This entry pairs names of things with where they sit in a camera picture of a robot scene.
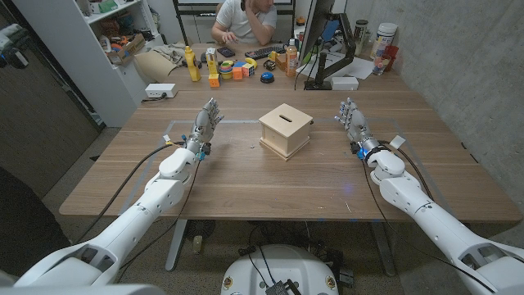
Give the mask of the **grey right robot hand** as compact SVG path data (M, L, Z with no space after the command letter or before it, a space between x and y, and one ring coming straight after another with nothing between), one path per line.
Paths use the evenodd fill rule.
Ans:
M350 140L351 152L359 159L367 158L373 149L380 146L373 137L364 114L351 98L341 102L339 114L334 119L344 126Z

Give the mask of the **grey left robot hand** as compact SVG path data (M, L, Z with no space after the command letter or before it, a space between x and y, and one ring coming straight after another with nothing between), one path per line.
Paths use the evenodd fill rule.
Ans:
M218 103L211 98L197 113L189 134L186 149L197 154L203 146L211 141L216 125L223 119L219 115Z

